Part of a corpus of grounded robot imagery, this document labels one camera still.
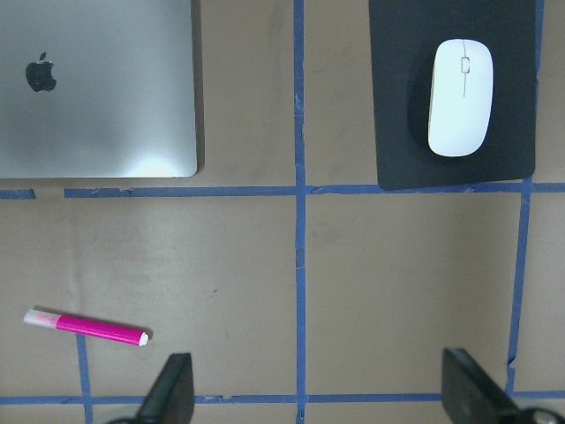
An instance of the cardboard surface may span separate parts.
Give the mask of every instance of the cardboard surface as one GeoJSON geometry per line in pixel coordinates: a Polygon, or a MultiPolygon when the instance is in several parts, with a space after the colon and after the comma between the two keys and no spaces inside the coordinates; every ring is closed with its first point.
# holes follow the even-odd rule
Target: cardboard surface
{"type": "Polygon", "coordinates": [[[308,184],[374,184],[377,169],[366,0],[305,2],[304,72],[308,184]]]}
{"type": "Polygon", "coordinates": [[[516,357],[517,390],[563,390],[565,194],[531,197],[530,231],[516,357]]]}
{"type": "Polygon", "coordinates": [[[565,180],[565,2],[545,2],[542,37],[541,65],[538,74],[539,98],[536,131],[536,174],[533,179],[539,183],[565,180]]]}
{"type": "Polygon", "coordinates": [[[529,177],[535,167],[534,0],[370,2],[379,184],[388,190],[529,177]],[[427,145],[433,59],[445,40],[485,44],[493,106],[482,147],[446,158],[427,145]]]}
{"type": "Polygon", "coordinates": [[[449,424],[451,421],[443,412],[440,402],[417,403],[351,403],[351,404],[310,404],[306,409],[309,424],[406,424],[424,422],[449,424]]]}
{"type": "Polygon", "coordinates": [[[313,196],[307,207],[310,393],[437,393],[445,346],[465,346],[504,384],[519,194],[313,196]]]}

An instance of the computer mouse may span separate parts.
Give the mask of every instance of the computer mouse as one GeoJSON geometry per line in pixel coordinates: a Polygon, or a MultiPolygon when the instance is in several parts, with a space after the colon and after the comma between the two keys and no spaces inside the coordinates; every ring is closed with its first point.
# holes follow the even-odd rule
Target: computer mouse
{"type": "Polygon", "coordinates": [[[458,157],[483,144],[493,102],[493,59],[474,40],[447,40],[435,53],[428,144],[437,155],[458,157]]]}

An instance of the laptop lid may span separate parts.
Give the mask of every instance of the laptop lid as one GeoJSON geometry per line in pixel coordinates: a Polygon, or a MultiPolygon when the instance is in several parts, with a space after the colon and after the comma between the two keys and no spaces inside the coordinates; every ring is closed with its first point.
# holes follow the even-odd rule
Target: laptop lid
{"type": "Polygon", "coordinates": [[[191,0],[2,0],[0,178],[193,175],[191,15],[191,0]]]}

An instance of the black mouse pad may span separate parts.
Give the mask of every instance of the black mouse pad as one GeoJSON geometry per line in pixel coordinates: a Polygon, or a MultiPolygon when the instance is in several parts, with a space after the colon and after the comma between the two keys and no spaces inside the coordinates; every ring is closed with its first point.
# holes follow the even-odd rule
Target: black mouse pad
{"type": "Polygon", "coordinates": [[[529,177],[535,167],[535,0],[370,0],[369,10],[379,185],[394,190],[529,177]],[[490,49],[493,105],[479,150],[447,158],[428,147],[427,123],[435,51],[455,38],[490,49]]]}

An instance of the marker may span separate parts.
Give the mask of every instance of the marker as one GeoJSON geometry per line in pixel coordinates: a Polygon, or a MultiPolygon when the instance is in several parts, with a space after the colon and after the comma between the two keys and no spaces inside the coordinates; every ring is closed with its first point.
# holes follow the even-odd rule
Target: marker
{"type": "Polygon", "coordinates": [[[145,346],[149,335],[139,329],[128,329],[117,325],[105,324],[74,316],[51,314],[49,312],[30,309],[24,316],[26,324],[39,325],[47,329],[61,329],[72,333],[84,334],[113,340],[115,342],[127,343],[129,345],[145,346]]]}

